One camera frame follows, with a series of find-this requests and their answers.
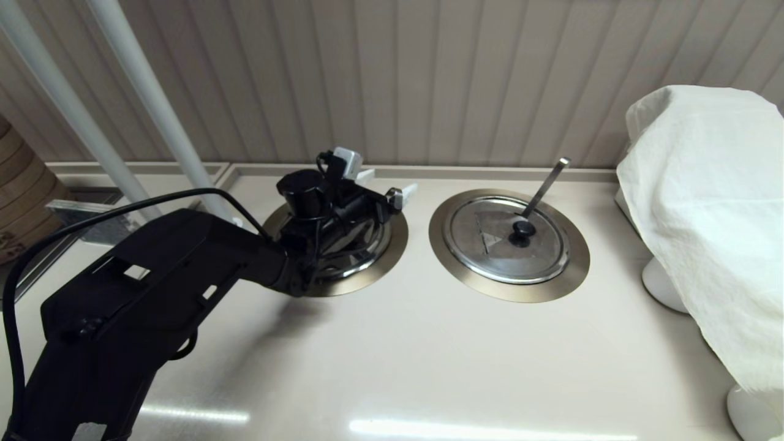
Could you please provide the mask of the white metal pole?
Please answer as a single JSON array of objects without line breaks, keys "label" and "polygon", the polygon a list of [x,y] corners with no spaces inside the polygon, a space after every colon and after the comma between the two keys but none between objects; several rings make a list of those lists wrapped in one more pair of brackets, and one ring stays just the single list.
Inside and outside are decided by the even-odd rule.
[{"label": "white metal pole", "polygon": [[193,187],[213,188],[213,181],[149,64],[119,0],[88,0],[88,3],[110,48],[185,176]]},{"label": "white metal pole", "polygon": [[149,198],[51,57],[17,0],[0,0],[0,29],[34,78],[115,185],[131,203]]}]

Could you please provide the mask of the bamboo steamer stack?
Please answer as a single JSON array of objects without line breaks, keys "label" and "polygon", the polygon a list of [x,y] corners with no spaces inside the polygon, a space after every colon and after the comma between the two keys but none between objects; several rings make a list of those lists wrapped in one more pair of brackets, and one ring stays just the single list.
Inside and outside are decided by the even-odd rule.
[{"label": "bamboo steamer stack", "polygon": [[62,227],[48,209],[70,190],[0,115],[0,267]]}]

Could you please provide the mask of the black glass panel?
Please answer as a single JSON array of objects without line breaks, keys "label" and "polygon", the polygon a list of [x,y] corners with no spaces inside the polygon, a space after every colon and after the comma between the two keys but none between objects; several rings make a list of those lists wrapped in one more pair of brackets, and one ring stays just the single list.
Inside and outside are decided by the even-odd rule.
[{"label": "black glass panel", "polygon": [[[67,188],[72,195],[72,198],[79,203],[101,203],[112,205],[123,198],[123,193],[115,187],[85,187],[74,186]],[[28,263],[22,276],[17,283],[16,300],[18,301],[29,288],[39,280],[48,269],[53,267],[57,260],[64,255],[71,246],[73,246],[79,236],[70,235],[66,238],[61,238],[59,242],[51,244],[41,253],[37,254],[34,260]],[[5,263],[0,265],[0,302],[2,301],[2,294],[6,279],[14,266],[14,262]]]}]

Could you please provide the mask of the white ceramic jar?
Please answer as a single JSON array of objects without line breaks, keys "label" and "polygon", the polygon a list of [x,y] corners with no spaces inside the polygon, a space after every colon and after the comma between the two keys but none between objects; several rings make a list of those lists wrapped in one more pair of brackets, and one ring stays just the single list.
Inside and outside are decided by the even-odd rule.
[{"label": "white ceramic jar", "polygon": [[748,391],[736,384],[726,405],[742,441],[784,441],[784,390]]},{"label": "white ceramic jar", "polygon": [[655,257],[644,266],[641,273],[643,286],[658,303],[675,312],[689,315],[680,294],[670,280],[663,265]]}]

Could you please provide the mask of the white cloth cover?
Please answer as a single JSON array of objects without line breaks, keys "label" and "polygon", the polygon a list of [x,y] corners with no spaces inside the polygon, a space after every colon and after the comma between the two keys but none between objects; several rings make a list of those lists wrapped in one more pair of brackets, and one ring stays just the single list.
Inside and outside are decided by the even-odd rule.
[{"label": "white cloth cover", "polygon": [[625,123],[639,235],[737,385],[784,420],[784,117],[754,92],[677,85]]}]

